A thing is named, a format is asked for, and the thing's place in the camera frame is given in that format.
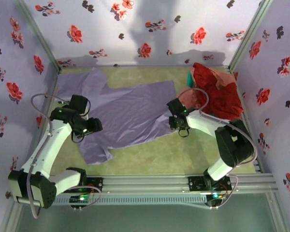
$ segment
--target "red cloth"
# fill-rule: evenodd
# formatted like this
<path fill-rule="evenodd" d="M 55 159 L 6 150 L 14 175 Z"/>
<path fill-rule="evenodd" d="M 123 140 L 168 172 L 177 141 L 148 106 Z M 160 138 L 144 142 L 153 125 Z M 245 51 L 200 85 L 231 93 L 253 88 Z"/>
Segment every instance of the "red cloth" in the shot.
<path fill-rule="evenodd" d="M 197 87 L 203 89 L 209 96 L 209 103 L 202 111 L 222 119 L 240 119 L 243 108 L 238 97 L 236 83 L 230 83 L 222 89 L 217 89 L 217 79 L 209 68 L 199 63 L 194 63 L 193 67 L 193 78 Z M 197 95 L 198 104 L 204 105 L 206 103 L 205 94 L 197 90 L 194 92 Z"/>

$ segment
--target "floral wallpaper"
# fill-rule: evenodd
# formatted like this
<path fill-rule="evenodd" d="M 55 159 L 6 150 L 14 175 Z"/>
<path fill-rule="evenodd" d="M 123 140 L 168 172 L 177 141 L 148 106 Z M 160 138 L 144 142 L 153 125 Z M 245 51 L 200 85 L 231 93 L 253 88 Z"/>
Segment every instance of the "floral wallpaper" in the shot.
<path fill-rule="evenodd" d="M 13 1 L 0 1 L 0 225 L 12 196 L 8 175 L 26 161 L 42 120 L 30 98 L 47 92 L 55 76 L 23 14 Z M 44 100 L 36 99 L 37 107 Z"/>
<path fill-rule="evenodd" d="M 290 221 L 290 1 L 273 1 L 235 76 L 259 157 L 276 179 Z"/>
<path fill-rule="evenodd" d="M 261 0 L 22 1 L 59 66 L 118 67 L 229 65 Z"/>

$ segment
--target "green towel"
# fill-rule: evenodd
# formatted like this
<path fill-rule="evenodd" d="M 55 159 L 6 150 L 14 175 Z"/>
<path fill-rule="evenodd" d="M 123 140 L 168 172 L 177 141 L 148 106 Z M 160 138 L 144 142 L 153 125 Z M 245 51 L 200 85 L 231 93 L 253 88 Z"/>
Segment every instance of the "green towel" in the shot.
<path fill-rule="evenodd" d="M 187 86 L 190 88 L 193 87 L 193 79 L 192 79 L 192 75 L 190 71 L 188 72 Z"/>

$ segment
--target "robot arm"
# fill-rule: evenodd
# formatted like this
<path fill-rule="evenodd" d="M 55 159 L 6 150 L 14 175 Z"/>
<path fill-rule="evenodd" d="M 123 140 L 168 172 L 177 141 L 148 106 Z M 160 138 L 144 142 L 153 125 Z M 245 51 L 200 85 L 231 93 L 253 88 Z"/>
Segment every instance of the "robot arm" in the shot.
<path fill-rule="evenodd" d="M 73 95 L 68 105 L 52 111 L 50 116 L 52 131 L 49 131 L 50 125 L 48 125 L 37 148 L 21 170 L 12 170 L 9 174 L 8 179 L 16 202 L 30 204 L 28 194 L 31 193 L 27 192 L 26 179 L 32 166 L 30 186 L 35 206 L 49 208 L 57 195 L 71 187 L 83 185 L 86 180 L 85 170 L 67 168 L 56 176 L 50 176 L 50 171 L 68 136 L 74 133 L 77 138 L 84 138 L 88 134 L 102 130 L 99 119 L 82 118 L 81 114 L 85 112 L 87 102 L 86 98 Z M 42 152 L 35 164 L 32 164 L 40 148 L 42 148 Z"/>
<path fill-rule="evenodd" d="M 200 114 L 197 109 L 186 109 L 178 98 L 170 101 L 167 106 L 173 115 L 169 118 L 172 130 L 197 129 L 216 138 L 220 157 L 203 173 L 209 190 L 237 165 L 253 155 L 254 148 L 243 134 L 229 126 L 221 126 L 222 122 L 229 123 L 249 136 L 241 120 L 229 121 L 205 113 Z"/>

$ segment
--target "lavender cloth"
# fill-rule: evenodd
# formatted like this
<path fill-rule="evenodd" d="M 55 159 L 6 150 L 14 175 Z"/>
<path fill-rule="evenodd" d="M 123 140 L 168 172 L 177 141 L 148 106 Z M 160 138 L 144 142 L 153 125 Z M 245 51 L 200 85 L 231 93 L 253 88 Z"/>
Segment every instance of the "lavender cloth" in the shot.
<path fill-rule="evenodd" d="M 173 81 L 128 88 L 108 87 L 106 74 L 91 72 L 58 76 L 57 96 L 69 100 L 72 94 L 91 102 L 89 117 L 100 119 L 103 130 L 80 142 L 87 164 L 101 164 L 113 158 L 108 149 L 142 144 L 173 133 L 166 104 L 176 97 Z"/>

